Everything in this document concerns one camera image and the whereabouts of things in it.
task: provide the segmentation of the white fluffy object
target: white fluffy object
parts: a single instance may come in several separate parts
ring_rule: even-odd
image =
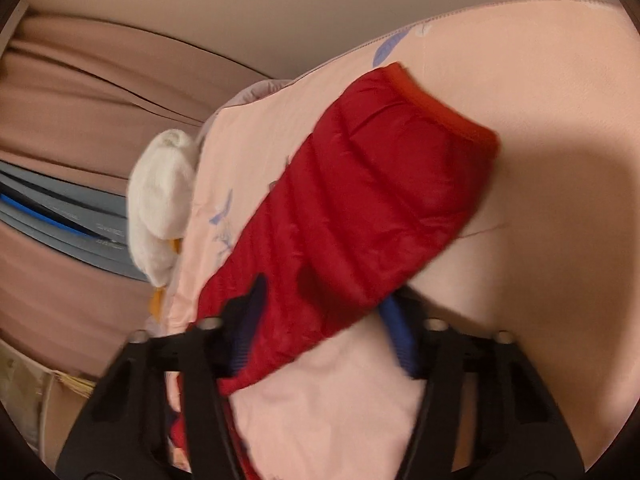
[[[169,240],[187,227],[198,148],[180,130],[154,138],[138,159],[127,187],[129,252],[153,286],[171,279],[177,255]]]

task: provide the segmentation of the brown curtain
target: brown curtain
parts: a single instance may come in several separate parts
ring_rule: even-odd
[[[0,159],[118,194],[153,136],[195,135],[263,79],[179,41],[63,16],[23,20],[0,60]],[[147,314],[149,285],[0,223],[0,332],[44,364],[99,375]]]

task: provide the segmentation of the silver screw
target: silver screw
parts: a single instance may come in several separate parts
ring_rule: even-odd
[[[146,343],[149,341],[149,334],[146,330],[136,330],[133,334],[129,336],[130,343]]]
[[[216,330],[222,326],[222,319],[219,317],[206,317],[198,322],[200,330]]]
[[[437,317],[430,317],[424,322],[424,327],[432,332],[444,332],[449,329],[449,323]]]
[[[501,345],[511,345],[515,343],[516,338],[514,338],[511,332],[507,332],[506,330],[501,330],[495,335],[495,341],[500,343]]]

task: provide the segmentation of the mattress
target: mattress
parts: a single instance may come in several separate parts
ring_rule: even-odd
[[[513,332],[591,465],[640,397],[640,38],[619,7],[531,0],[455,12],[220,110],[165,328],[194,319],[200,289],[328,105],[396,61],[503,145],[480,211],[411,285],[464,332]],[[264,478],[383,480],[396,474],[423,387],[373,315],[231,402]],[[179,410],[175,377],[168,389]]]

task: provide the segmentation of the red quilted fabric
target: red quilted fabric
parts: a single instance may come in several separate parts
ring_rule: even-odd
[[[354,81],[321,116],[203,288],[198,318],[268,298],[247,366],[259,381],[373,309],[437,256],[476,211],[496,135],[426,94],[399,64]],[[181,421],[174,428],[184,445]]]

